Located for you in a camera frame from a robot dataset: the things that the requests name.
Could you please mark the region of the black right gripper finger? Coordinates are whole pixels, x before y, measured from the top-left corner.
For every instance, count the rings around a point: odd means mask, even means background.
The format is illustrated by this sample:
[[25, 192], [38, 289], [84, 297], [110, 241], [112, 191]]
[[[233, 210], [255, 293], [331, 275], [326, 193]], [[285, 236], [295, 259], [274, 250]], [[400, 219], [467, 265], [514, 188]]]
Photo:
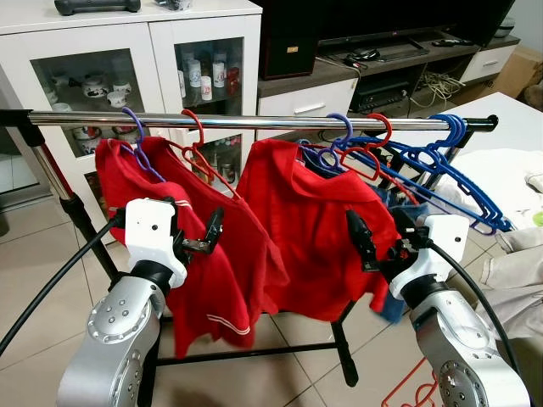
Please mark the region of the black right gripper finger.
[[420, 237], [417, 233], [416, 217], [412, 216], [412, 210], [395, 207], [392, 209], [392, 217], [400, 237], [410, 242], [412, 247], [419, 247]]
[[361, 257], [361, 268], [370, 274], [378, 272], [378, 251], [376, 245], [373, 244], [372, 230], [353, 209], [346, 210], [346, 222], [348, 222], [350, 241]]

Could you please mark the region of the red hooded shirt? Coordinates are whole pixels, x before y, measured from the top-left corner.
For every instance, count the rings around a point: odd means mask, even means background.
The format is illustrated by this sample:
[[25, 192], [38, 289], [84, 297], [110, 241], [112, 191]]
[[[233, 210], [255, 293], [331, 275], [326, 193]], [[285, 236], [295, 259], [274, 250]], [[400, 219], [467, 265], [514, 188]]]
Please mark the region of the red hooded shirt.
[[395, 221], [363, 178], [323, 178], [301, 162], [299, 144], [267, 139], [249, 148], [238, 192], [282, 253], [288, 283], [271, 290], [281, 310], [318, 321], [336, 321], [364, 295], [369, 307], [384, 309], [388, 284], [379, 272], [365, 272], [348, 233], [353, 210], [372, 230], [380, 259], [399, 239]]

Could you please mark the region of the red shirt white sleeve stripes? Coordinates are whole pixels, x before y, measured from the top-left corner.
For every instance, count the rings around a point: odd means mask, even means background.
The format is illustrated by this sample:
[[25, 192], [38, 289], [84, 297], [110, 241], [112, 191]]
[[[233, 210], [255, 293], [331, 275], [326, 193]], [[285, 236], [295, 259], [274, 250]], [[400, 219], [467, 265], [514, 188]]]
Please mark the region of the red shirt white sleeve stripes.
[[[120, 140], [99, 143], [94, 159], [104, 200], [111, 209], [121, 209], [139, 198], [170, 198], [176, 203], [177, 225], [185, 237], [204, 236], [209, 215], [195, 210], [189, 187], [143, 170]], [[191, 256], [185, 281], [168, 291], [166, 303], [173, 314], [175, 354], [179, 358], [204, 336], [228, 342], [234, 348], [251, 348], [255, 341], [249, 304], [220, 248]]]

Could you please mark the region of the brown white television bench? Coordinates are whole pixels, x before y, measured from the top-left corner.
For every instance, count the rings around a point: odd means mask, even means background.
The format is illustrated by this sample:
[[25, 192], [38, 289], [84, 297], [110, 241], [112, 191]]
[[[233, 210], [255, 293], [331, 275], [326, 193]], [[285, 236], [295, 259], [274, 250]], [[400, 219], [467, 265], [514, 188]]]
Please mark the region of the brown white television bench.
[[379, 50], [384, 61], [365, 61], [361, 67], [346, 65], [343, 52], [315, 59], [309, 76], [260, 81], [257, 114], [420, 114], [449, 100], [435, 96], [439, 86], [459, 93], [466, 86], [493, 81], [520, 43], [508, 36], [483, 47], [436, 47], [427, 40], [389, 44]]

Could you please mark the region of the white glass-door cabinet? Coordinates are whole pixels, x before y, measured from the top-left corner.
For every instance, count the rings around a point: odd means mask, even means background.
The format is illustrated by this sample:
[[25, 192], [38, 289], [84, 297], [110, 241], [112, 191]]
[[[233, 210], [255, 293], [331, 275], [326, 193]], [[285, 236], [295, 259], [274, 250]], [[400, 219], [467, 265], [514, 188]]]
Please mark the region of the white glass-door cabinet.
[[255, 114], [260, 5], [187, 1], [63, 16], [53, 0], [0, 0], [0, 108]]

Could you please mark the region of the brown cardboard box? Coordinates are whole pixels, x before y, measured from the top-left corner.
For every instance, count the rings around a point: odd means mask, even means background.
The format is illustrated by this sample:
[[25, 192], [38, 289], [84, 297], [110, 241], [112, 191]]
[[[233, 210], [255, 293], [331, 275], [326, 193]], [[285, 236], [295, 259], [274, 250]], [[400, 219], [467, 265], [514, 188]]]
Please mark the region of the brown cardboard box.
[[542, 81], [543, 55], [531, 47], [518, 46], [513, 50], [503, 70], [492, 84], [494, 92], [518, 98], [528, 86]]

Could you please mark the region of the black loudspeaker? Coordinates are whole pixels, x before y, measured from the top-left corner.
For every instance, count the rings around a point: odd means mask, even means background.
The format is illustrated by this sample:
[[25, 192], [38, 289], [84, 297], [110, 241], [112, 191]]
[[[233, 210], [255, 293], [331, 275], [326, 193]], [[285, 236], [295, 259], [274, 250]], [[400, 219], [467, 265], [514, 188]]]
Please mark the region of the black loudspeaker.
[[251, 0], [261, 7], [259, 75], [264, 81], [313, 73], [327, 0]]

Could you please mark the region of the black television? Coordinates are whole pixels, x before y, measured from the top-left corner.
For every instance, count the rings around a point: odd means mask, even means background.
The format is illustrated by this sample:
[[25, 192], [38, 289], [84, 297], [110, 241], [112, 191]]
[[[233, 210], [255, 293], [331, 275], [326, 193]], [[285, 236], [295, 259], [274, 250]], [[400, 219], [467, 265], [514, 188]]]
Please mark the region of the black television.
[[515, 0], [333, 0], [319, 44], [370, 42], [418, 32], [445, 31], [485, 44]]

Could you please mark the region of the black game controller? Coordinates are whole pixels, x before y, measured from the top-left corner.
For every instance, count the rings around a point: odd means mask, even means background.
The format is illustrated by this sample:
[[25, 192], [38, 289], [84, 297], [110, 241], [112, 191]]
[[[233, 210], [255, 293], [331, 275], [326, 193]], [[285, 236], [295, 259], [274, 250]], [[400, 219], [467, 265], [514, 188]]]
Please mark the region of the black game controller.
[[53, 0], [53, 3], [63, 16], [121, 10], [136, 13], [141, 8], [141, 0]]

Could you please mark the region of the black clothes rack chrome rail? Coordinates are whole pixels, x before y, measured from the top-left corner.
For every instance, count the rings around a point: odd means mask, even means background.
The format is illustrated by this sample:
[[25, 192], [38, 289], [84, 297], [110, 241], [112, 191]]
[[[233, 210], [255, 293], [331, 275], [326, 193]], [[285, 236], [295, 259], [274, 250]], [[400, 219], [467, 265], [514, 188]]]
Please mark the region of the black clothes rack chrome rail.
[[[136, 114], [146, 127], [162, 128], [182, 128], [195, 129], [194, 121], [189, 116], [183, 114]], [[229, 131], [330, 131], [339, 127], [345, 128], [343, 121], [338, 119], [316, 119], [316, 117], [292, 117], [292, 116], [230, 116], [230, 115], [209, 115], [206, 120], [201, 121], [203, 127], [210, 129], [229, 129]], [[383, 123], [374, 119], [349, 119], [353, 125], [354, 131], [381, 131], [385, 129]], [[491, 114], [486, 119], [465, 119], [470, 124], [477, 127], [476, 131], [492, 132], [499, 127], [500, 119], [496, 114]], [[393, 131], [447, 131], [449, 126], [441, 120], [431, 119], [391, 119], [390, 123]], [[90, 214], [84, 207], [84, 202], [78, 197], [69, 182], [59, 174], [59, 166], [52, 154], [49, 152], [44, 135], [42, 133], [43, 125], [135, 125], [132, 117], [122, 113], [105, 112], [51, 112], [51, 111], [31, 111], [30, 109], [0, 109], [0, 127], [17, 129], [17, 135], [22, 137], [24, 143], [31, 148], [32, 154], [42, 164], [46, 170], [49, 185], [58, 194], [59, 205], [70, 217], [71, 222], [78, 232], [85, 237], [85, 245], [79, 248], [79, 251], [71, 257], [67, 263], [58, 271], [58, 274], [51, 276], [46, 286], [32, 299], [26, 309], [20, 314], [19, 318], [13, 322], [10, 330], [0, 338], [0, 356], [3, 356], [4, 350], [12, 343], [16, 334], [23, 328], [25, 322], [30, 319], [32, 313], [44, 301], [48, 294], [61, 282], [63, 276], [74, 267], [78, 260], [82, 260], [87, 252], [93, 252], [97, 257], [98, 263], [104, 268], [106, 276], [111, 279], [111, 288], [123, 278], [123, 274], [115, 267], [114, 261], [109, 255], [108, 249], [102, 243], [106, 237], [106, 232], [112, 227], [120, 227], [120, 221], [114, 224], [113, 218], [109, 218], [106, 224], [97, 230], [93, 229]], [[451, 159], [462, 148], [454, 148], [451, 153]], [[186, 358], [171, 358], [158, 360], [158, 358], [144, 358], [143, 369], [148, 372], [147, 380], [150, 387], [139, 390], [139, 402], [136, 396], [132, 396], [132, 407], [139, 407], [141, 403], [146, 407], [151, 406], [153, 397], [153, 380], [155, 378], [155, 369], [165, 367], [166, 365], [182, 365], [190, 363], [207, 363], [207, 361], [229, 360], [230, 358], [248, 358], [259, 356], [271, 356], [280, 354], [292, 354], [309, 352], [309, 350], [337, 350], [337, 356], [340, 361], [340, 368], [343, 372], [344, 382], [349, 387], [355, 387], [358, 383], [358, 369], [352, 357], [350, 357], [350, 345], [346, 341], [343, 330], [343, 321], [353, 310], [354, 303], [345, 307], [338, 321], [331, 322], [332, 342], [314, 343], [299, 346], [288, 346], [287, 348], [268, 348], [259, 350], [248, 350], [248, 352], [227, 352], [217, 354], [202, 354]]]

